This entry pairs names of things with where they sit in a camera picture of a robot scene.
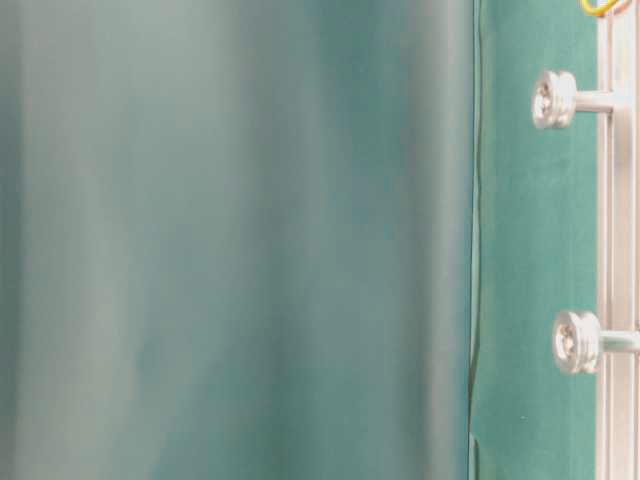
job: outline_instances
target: metal knob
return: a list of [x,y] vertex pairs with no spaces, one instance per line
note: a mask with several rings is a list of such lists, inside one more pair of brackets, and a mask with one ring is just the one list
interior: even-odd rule
[[531,99],[531,117],[537,128],[567,128],[575,112],[611,113],[611,92],[578,91],[575,77],[566,71],[543,72]]
[[552,338],[556,365],[566,373],[595,373],[603,353],[640,353],[640,332],[602,330],[591,312],[558,313]]

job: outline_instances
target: metal bracket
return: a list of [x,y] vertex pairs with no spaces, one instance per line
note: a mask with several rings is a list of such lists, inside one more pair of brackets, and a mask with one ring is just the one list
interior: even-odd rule
[[596,480],[640,480],[639,4],[598,20],[597,92],[579,92],[567,72],[547,72],[532,101],[539,128],[565,128],[577,111],[603,113],[598,118],[598,314],[561,312],[553,333],[562,370],[598,375]]

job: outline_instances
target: yellow wire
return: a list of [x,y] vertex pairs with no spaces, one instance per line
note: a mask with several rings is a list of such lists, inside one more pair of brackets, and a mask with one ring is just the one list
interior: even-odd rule
[[582,9],[587,15],[591,15],[592,17],[601,17],[609,10],[611,10],[619,1],[620,0],[609,0],[607,3],[600,7],[594,7],[593,5],[591,5],[589,0],[580,0],[580,4],[582,5]]

